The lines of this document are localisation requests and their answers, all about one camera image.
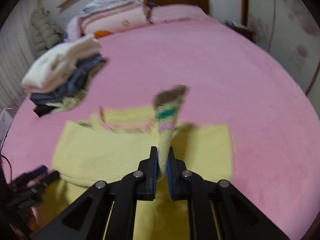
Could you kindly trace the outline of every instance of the bed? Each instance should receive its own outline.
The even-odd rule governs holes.
[[[150,1],[209,13],[208,0]],[[291,240],[304,236],[320,210],[320,122],[270,55],[214,19],[144,26],[100,43],[108,66],[77,108],[38,118],[28,98],[21,105],[2,150],[13,176],[50,166],[66,120],[87,120],[100,106],[150,104],[159,90],[185,84],[191,91],[179,119],[227,124],[231,182]]]

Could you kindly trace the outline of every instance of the pink bed sheet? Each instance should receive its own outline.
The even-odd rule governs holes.
[[[14,176],[50,166],[66,120],[99,106],[150,104],[175,84],[191,90],[183,121],[228,124],[232,183],[292,240],[320,209],[320,122],[302,90],[266,52],[216,20],[141,27],[100,39],[108,65],[74,110],[38,118],[26,99],[5,141]]]

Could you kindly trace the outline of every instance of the pink blanket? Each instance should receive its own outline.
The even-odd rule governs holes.
[[[292,240],[320,209],[320,122],[301,89],[266,52],[215,20],[146,26],[100,40],[108,65],[74,110],[38,118],[26,99],[3,154],[14,176],[50,166],[66,120],[99,106],[150,104],[175,84],[191,88],[181,120],[228,124],[232,183]]]

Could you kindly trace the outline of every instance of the stack of bedding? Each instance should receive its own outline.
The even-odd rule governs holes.
[[[85,96],[91,77],[105,64],[93,35],[59,44],[37,59],[21,85],[31,94],[38,116],[74,107]]]
[[[147,0],[94,0],[79,11],[67,25],[65,41],[82,34],[100,38],[149,24]]]

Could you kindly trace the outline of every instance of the dark blue folded garment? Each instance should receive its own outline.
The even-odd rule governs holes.
[[[88,73],[101,62],[106,62],[100,54],[81,60],[77,64],[77,69],[67,81],[50,93],[33,93],[30,100],[37,106],[46,103],[60,102],[64,97],[74,96],[86,83]]]

